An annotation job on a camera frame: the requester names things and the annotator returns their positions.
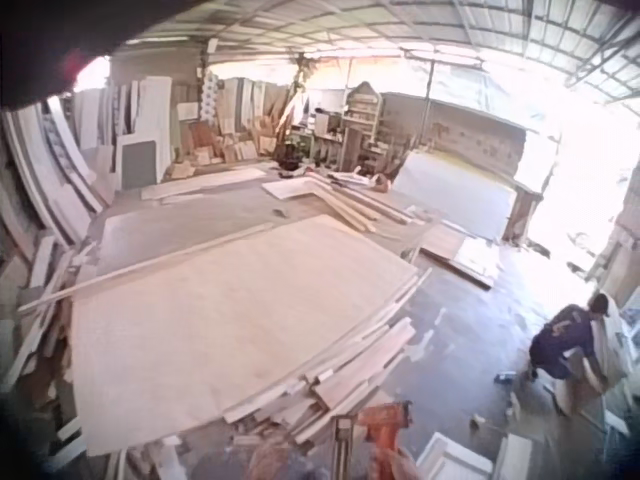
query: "black object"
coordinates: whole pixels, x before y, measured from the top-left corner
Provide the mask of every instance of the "black object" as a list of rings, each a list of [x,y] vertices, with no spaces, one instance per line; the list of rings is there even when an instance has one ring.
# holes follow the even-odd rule
[[[205,0],[9,0],[0,15],[0,105],[69,90],[94,58]]]

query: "wooden frame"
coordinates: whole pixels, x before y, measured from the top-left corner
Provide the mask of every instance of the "wooden frame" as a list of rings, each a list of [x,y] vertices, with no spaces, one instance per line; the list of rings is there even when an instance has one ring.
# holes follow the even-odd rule
[[[116,178],[118,190],[122,190],[122,148],[142,142],[155,142],[156,144],[156,183],[162,180],[162,165],[160,161],[160,142],[158,132],[131,133],[120,135],[116,142]]]

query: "metal pole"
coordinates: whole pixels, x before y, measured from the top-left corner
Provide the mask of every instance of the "metal pole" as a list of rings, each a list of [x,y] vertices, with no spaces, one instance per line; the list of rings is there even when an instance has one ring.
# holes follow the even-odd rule
[[[427,124],[427,117],[429,116],[429,108],[431,107],[431,84],[433,83],[433,72],[436,67],[435,59],[431,59],[429,65],[429,80],[427,81],[427,93],[424,96],[425,105],[424,113],[422,114],[422,122],[420,124],[420,135],[418,136],[418,144],[422,143],[422,137],[424,136],[424,127]]]

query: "open doorway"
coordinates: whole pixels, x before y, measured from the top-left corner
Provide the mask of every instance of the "open doorway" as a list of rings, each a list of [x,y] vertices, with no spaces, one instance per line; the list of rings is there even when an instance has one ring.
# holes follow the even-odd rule
[[[636,120],[573,99],[564,114],[556,167],[529,238],[578,274],[604,249],[638,162]]]

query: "hand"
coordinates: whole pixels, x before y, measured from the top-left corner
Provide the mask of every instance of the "hand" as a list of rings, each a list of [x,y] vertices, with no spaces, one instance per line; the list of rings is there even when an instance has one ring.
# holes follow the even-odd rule
[[[395,480],[421,480],[415,460],[404,448],[398,448],[397,452],[387,449],[378,449],[376,454],[391,465],[391,471]]]

